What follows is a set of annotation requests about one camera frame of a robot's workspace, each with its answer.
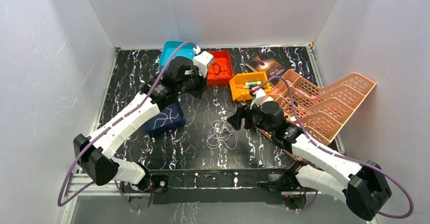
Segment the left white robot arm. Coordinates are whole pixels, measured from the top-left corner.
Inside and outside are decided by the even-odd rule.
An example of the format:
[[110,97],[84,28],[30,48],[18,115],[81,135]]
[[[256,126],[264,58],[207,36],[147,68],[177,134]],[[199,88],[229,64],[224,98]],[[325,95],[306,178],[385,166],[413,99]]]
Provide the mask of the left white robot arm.
[[213,56],[207,52],[193,59],[173,58],[159,76],[143,85],[134,99],[108,123],[88,136],[75,137],[78,165],[96,185],[116,180],[132,184],[140,192],[151,187],[152,175],[143,164],[118,159],[115,153],[134,132],[173,104],[180,94],[201,98],[213,61]]

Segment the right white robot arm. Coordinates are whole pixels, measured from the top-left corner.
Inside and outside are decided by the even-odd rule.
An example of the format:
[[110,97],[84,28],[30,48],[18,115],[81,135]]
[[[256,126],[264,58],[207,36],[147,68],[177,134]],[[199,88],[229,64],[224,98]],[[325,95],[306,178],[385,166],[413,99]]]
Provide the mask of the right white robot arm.
[[287,171],[285,182],[293,191],[301,187],[319,190],[341,200],[356,216],[367,221],[371,221],[392,196],[378,164],[347,160],[317,142],[288,122],[275,101],[241,106],[227,122],[235,130],[257,128],[268,132],[278,147],[311,163]]

